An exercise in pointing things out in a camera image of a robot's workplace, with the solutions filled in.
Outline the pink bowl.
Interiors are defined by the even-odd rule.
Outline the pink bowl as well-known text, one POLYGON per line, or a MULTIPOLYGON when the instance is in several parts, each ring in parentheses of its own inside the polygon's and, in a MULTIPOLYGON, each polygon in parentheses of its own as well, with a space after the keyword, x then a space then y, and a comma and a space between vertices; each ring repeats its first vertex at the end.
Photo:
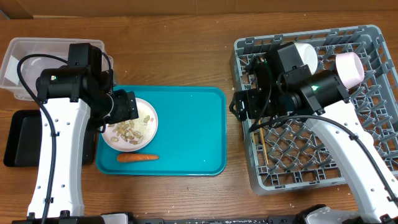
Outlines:
POLYGON ((347 89, 360 84, 364 80, 363 64, 354 52, 338 54, 335 64, 338 76, 347 89))

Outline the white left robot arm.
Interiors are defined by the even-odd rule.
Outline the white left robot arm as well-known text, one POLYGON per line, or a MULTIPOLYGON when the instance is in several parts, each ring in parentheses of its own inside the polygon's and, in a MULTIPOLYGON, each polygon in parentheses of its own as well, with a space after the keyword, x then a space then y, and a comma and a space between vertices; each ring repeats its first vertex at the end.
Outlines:
POLYGON ((107 55, 89 43, 70 44, 58 68, 46 68, 29 95, 40 108, 42 140, 39 169, 28 217, 49 222, 61 215, 81 217, 81 168, 86 131, 138 118, 135 94, 113 89, 113 69, 102 69, 107 55))

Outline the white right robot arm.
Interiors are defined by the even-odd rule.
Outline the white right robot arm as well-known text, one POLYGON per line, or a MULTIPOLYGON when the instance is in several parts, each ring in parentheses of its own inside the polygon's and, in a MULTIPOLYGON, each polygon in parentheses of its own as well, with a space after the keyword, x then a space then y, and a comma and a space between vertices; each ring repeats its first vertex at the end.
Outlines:
POLYGON ((353 52, 338 54, 334 70, 317 70, 317 53, 306 43, 288 42, 254 56, 248 72, 256 87, 233 95, 229 110, 250 131, 298 119, 314 132, 338 166, 358 206, 356 213, 312 206, 295 223, 396 223, 397 179, 374 147, 350 100, 364 80, 353 52))

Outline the white bowl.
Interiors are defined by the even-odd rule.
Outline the white bowl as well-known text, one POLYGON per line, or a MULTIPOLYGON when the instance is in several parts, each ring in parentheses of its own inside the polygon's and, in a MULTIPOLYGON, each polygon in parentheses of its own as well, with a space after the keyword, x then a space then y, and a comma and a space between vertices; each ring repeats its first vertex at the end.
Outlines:
POLYGON ((318 55, 312 45, 294 42, 304 65, 308 65, 311 74, 315 74, 318 67, 318 55))

